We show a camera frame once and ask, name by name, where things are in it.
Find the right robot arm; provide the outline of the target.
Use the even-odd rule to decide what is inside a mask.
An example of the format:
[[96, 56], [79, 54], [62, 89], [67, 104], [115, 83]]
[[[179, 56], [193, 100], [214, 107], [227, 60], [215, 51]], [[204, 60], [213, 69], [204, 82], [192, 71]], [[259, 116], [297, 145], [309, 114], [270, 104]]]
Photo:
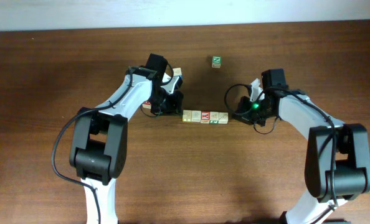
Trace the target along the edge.
[[265, 126], [269, 118], [291, 124], [307, 141], [306, 190], [280, 223], [326, 223], [340, 206], [370, 191], [368, 131], [346, 124], [316, 106], [307, 94], [290, 89], [283, 69], [262, 72], [244, 86], [232, 117], [245, 124]]

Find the plain wooden picture block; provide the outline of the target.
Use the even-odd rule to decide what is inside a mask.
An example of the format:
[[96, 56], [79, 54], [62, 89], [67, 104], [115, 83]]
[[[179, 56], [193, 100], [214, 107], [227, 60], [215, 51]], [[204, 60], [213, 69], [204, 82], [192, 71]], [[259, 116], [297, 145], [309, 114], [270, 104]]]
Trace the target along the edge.
[[219, 124], [227, 124], [229, 120], [229, 114], [225, 112], [219, 112]]

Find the wooden block green A side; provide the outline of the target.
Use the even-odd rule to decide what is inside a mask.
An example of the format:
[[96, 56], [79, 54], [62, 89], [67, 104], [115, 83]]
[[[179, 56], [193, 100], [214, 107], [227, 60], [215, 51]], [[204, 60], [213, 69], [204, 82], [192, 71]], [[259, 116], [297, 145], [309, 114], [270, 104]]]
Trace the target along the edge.
[[210, 112], [209, 123], [210, 124], [218, 124], [219, 123], [219, 112], [215, 112], [215, 111]]

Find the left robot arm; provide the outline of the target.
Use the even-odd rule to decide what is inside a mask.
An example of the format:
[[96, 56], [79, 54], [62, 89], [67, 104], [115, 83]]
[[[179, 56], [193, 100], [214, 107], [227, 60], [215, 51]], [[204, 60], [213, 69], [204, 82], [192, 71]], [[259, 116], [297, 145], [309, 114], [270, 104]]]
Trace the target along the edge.
[[95, 108], [82, 108], [75, 122], [69, 163], [85, 189], [87, 223], [118, 223], [115, 184], [127, 153], [128, 123], [143, 103], [155, 117], [179, 115], [182, 79], [168, 76], [161, 55], [150, 54], [145, 65], [130, 67], [123, 83]]

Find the wooden block yellow side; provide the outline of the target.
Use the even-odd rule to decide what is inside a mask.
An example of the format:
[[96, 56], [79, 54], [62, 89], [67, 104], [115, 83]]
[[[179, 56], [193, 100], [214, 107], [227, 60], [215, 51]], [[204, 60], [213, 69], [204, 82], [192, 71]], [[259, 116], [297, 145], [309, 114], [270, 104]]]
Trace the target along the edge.
[[192, 121], [192, 111], [191, 110], [184, 110], [183, 111], [183, 121], [184, 122], [191, 122]]

